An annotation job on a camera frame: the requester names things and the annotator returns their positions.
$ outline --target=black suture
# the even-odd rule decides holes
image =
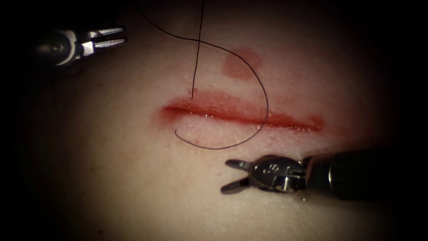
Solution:
[[[204,0],[202,0],[202,8],[201,8],[201,23],[199,24],[199,36],[198,36],[198,51],[196,53],[196,64],[195,64],[195,72],[193,73],[193,82],[192,82],[192,99],[193,99],[193,90],[195,89],[195,77],[196,77],[196,68],[198,67],[198,59],[199,59],[199,46],[201,44],[201,29],[202,29],[202,17],[204,16]]]
[[[237,55],[237,54],[235,54],[234,52],[232,52],[232,51],[230,51],[230,50],[227,50],[227,49],[225,49],[225,48],[223,48],[223,47],[220,47],[220,46],[217,46],[217,45],[214,45],[214,44],[211,44],[211,43],[208,43],[208,42],[205,42],[205,41],[202,41],[202,40],[200,40],[200,39],[192,39],[192,38],[187,38],[187,37],[181,37],[181,36],[177,36],[177,35],[175,35],[175,34],[172,34],[172,33],[168,33],[168,32],[166,32],[165,30],[163,30],[163,29],[161,29],[159,26],[157,26],[156,24],[154,24],[152,21],[150,21],[145,15],[144,15],[144,13],[141,11],[141,9],[139,8],[139,7],[137,7],[137,10],[140,12],[140,14],[151,24],[151,25],[153,25],[154,27],[156,27],[157,29],[159,29],[160,31],[162,31],[162,32],[164,32],[165,34],[167,34],[167,35],[170,35],[170,36],[172,36],[172,37],[176,37],[176,38],[179,38],[179,39],[183,39],[183,40],[189,40],[189,41],[194,41],[194,42],[198,42],[198,43],[203,43],[203,44],[206,44],[206,45],[209,45],[209,46],[212,46],[212,47],[214,47],[214,48],[218,48],[218,49],[221,49],[221,50],[224,50],[224,51],[226,51],[226,52],[228,52],[228,53],[231,53],[231,54],[233,54],[234,56],[236,56],[236,57],[238,57],[239,59],[241,59],[249,68],[250,68],[250,70],[253,72],[253,74],[254,74],[254,76],[257,78],[257,81],[259,82],[259,84],[260,84],[260,86],[261,86],[261,88],[262,88],[262,90],[263,90],[263,94],[264,94],[264,98],[265,98],[265,100],[266,100],[266,115],[265,115],[265,117],[264,117],[264,121],[263,121],[263,124],[259,127],[259,129],[253,134],[253,135],[251,135],[249,138],[247,138],[247,139],[245,139],[245,140],[243,140],[243,141],[241,141],[241,142],[238,142],[238,143],[236,143],[236,144],[233,144],[233,145],[228,145],[228,146],[224,146],[224,147],[206,147],[206,146],[201,146],[201,145],[196,145],[196,144],[194,144],[194,143],[192,143],[192,142],[190,142],[190,141],[188,141],[188,140],[186,140],[186,139],[183,139],[182,137],[180,137],[178,134],[177,134],[177,130],[175,130],[175,135],[176,135],[176,137],[178,138],[178,139],[180,139],[180,140],[182,140],[183,142],[185,142],[185,143],[187,143],[187,144],[190,144],[190,145],[193,145],[193,146],[195,146],[195,147],[199,147],[199,148],[202,148],[202,149],[207,149],[207,150],[224,150],[224,149],[228,149],[228,148],[232,148],[232,147],[235,147],[235,146],[238,146],[238,145],[241,145],[241,144],[243,144],[243,143],[245,143],[245,142],[247,142],[247,141],[249,141],[250,139],[252,139],[255,135],[257,135],[261,130],[262,130],[262,128],[264,127],[264,125],[266,124],[266,120],[268,119],[268,115],[269,115],[269,102],[268,102],[268,96],[267,96],[267,94],[266,94],[266,90],[264,89],[264,86],[263,86],[263,84],[262,84],[262,82],[261,82],[261,80],[260,80],[260,78],[258,77],[258,75],[255,73],[255,71],[254,71],[254,69],[241,57],[241,56],[239,56],[239,55]]]

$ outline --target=skin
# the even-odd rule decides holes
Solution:
[[[200,1],[167,2],[143,12],[167,32],[197,39],[200,8]],[[21,171],[71,240],[388,237],[393,220],[372,205],[219,191],[246,176],[225,166],[227,159],[277,154],[301,160],[394,142],[394,123],[385,124],[394,120],[386,83],[368,64],[365,46],[334,19],[309,6],[206,2],[201,39],[259,56],[253,65],[272,110],[301,119],[318,113],[325,122],[313,133],[266,127],[243,145],[216,151],[186,144],[174,131],[222,145],[232,142],[222,122],[156,125],[156,111],[191,90],[197,42],[162,33],[134,8],[122,9],[117,25],[127,27],[126,45],[76,61],[31,97],[24,112],[31,161]],[[201,45],[195,87],[264,104],[256,79],[222,72],[227,57]],[[212,135],[203,131],[210,126]],[[256,127],[241,128],[244,137]]]

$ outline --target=red stain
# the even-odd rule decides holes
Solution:
[[[247,125],[261,125],[266,116],[266,108],[258,107],[224,92],[195,89],[193,99],[189,96],[173,99],[159,110],[154,116],[154,121],[161,125],[171,125],[188,115]],[[311,115],[306,120],[297,120],[290,115],[270,111],[266,125],[303,132],[320,131],[324,126],[324,119],[321,116]]]
[[[253,70],[257,70],[263,66],[261,57],[250,48],[235,49],[232,52],[243,58]],[[251,71],[248,65],[230,53],[227,54],[223,62],[222,72],[230,78],[244,81],[255,78],[253,71]]]

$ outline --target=blood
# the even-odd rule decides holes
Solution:
[[[250,48],[235,49],[232,50],[232,52],[242,57],[253,70],[263,67],[261,57]],[[255,79],[255,75],[248,65],[240,58],[230,53],[228,53],[228,56],[223,61],[222,72],[224,75],[238,80],[247,81]]]
[[[194,89],[193,99],[189,96],[171,100],[155,115],[155,122],[171,125],[184,116],[195,115],[232,121],[243,125],[261,125],[266,116],[266,108],[219,91]],[[269,111],[266,125],[296,131],[320,131],[324,119],[309,115],[306,120],[297,120],[291,115]]]

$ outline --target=wound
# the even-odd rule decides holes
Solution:
[[[232,52],[243,58],[254,71],[263,67],[261,57],[250,48],[234,49]],[[222,72],[224,75],[237,80],[256,79],[248,65],[231,53],[227,53],[226,59],[223,61]]]

